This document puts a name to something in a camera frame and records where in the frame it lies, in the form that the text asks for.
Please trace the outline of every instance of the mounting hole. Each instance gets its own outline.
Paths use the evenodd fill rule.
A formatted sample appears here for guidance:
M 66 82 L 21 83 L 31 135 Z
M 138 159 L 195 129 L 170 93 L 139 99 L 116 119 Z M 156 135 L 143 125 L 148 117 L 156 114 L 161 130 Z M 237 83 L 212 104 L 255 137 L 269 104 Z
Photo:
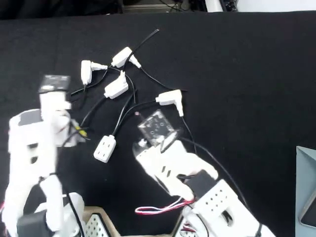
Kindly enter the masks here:
M 34 164 L 36 161 L 38 161 L 38 157 L 32 157 L 31 158 L 31 164 Z

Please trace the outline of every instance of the white plug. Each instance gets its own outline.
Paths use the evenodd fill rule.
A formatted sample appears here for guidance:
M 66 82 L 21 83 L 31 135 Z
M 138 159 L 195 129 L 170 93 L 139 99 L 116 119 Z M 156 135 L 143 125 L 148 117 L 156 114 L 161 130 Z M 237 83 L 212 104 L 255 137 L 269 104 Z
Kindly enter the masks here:
M 183 106 L 182 106 L 182 93 L 181 90 L 172 90 L 165 93 L 159 94 L 156 97 L 156 102 L 160 105 L 171 105 L 175 104 L 179 112 L 179 116 L 183 117 Z
M 104 136 L 93 153 L 94 158 L 107 163 L 113 153 L 116 144 L 117 142 L 114 136 Z
M 127 58 L 129 57 L 129 55 L 131 54 L 132 50 L 129 47 L 124 48 L 121 52 L 119 52 L 117 55 L 115 55 L 112 58 L 112 63 L 111 65 L 113 67 L 117 67 L 120 68 L 124 65 L 125 61 L 127 60 Z M 140 65 L 140 63 L 138 62 L 138 60 L 135 58 L 134 55 L 132 55 L 129 59 L 129 61 L 134 64 L 137 68 L 141 68 L 142 65 Z
M 81 80 L 84 85 L 88 85 L 92 80 L 92 71 L 107 70 L 107 65 L 91 62 L 90 60 L 81 61 Z
M 119 77 L 108 84 L 104 90 L 104 96 L 110 99 L 114 99 L 126 92 L 128 90 L 128 84 L 126 82 L 125 72 L 121 71 Z

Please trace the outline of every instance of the perforated bracket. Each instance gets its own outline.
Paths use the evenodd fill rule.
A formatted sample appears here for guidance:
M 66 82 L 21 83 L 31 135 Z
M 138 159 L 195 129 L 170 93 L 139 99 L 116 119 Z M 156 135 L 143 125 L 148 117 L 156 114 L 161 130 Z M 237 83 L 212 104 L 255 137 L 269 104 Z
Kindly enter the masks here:
M 236 200 L 237 194 L 222 179 L 196 202 L 194 210 L 202 214 L 208 222 L 212 222 Z
M 98 214 L 92 214 L 87 222 L 85 237 L 111 237 Z

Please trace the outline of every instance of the black cloth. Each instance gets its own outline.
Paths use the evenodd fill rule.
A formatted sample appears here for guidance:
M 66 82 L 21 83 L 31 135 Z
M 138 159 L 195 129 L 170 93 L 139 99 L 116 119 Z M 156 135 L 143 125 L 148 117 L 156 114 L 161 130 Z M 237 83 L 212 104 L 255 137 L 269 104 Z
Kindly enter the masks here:
M 162 82 L 189 91 L 183 94 L 184 113 L 195 140 L 229 170 L 258 220 L 278 237 L 293 237 L 295 147 L 307 137 L 309 144 L 315 140 L 315 21 L 315 12 L 2 21 L 0 198 L 9 174 L 8 120 L 40 106 L 37 89 L 42 76 L 70 75 L 72 90 L 80 88 L 81 60 L 110 64 L 121 49 L 136 46 L 158 28 L 161 32 L 136 53 L 139 62 Z M 139 90 L 139 102 L 165 91 L 131 65 L 127 74 Z M 101 75 L 95 73 L 94 80 Z M 80 121 L 103 96 L 104 86 L 117 76 L 109 72 L 106 82 L 89 90 L 85 107 L 73 117 Z M 92 121 L 92 140 L 64 151 L 59 162 L 61 179 L 83 196 L 86 205 L 103 207 L 122 235 L 169 233 L 179 211 L 134 214 L 138 206 L 165 206 L 175 200 L 133 157 L 132 144 L 141 137 L 139 119 L 130 117 L 124 123 L 107 164 L 92 155 L 101 137 L 112 132 L 128 96 L 107 100 Z M 146 117 L 157 108 L 140 112 Z M 184 128 L 174 106 L 161 109 L 175 128 Z M 203 151 L 199 155 L 213 164 Z M 26 211 L 42 201 L 39 193 L 31 193 Z

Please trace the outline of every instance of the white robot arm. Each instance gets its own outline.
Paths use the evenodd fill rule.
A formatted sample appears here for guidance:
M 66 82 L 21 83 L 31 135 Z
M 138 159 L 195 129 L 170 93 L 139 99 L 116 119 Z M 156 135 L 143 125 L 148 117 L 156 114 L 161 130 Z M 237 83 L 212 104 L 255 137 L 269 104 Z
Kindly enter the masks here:
M 66 111 L 71 107 L 66 101 L 69 80 L 68 76 L 46 75 L 39 89 L 41 109 L 24 111 L 9 122 L 10 175 L 2 219 L 12 237 L 29 234 L 25 231 L 29 223 L 23 217 L 23 209 L 32 187 L 41 179 L 47 211 L 44 216 L 28 218 L 44 219 L 42 221 L 53 233 L 63 229 L 62 185 L 54 173 L 58 162 L 57 147 L 75 130 L 70 124 L 76 124 Z M 75 146 L 82 141 L 77 135 L 65 146 Z
M 226 181 L 218 180 L 215 168 L 188 153 L 181 141 L 174 141 L 164 153 L 161 144 L 148 148 L 142 141 L 136 146 L 138 162 L 171 196 L 186 201 L 195 198 L 182 214 L 199 237 L 275 237 L 241 203 Z M 190 176 L 190 180 L 182 182 L 179 177 L 183 175 Z

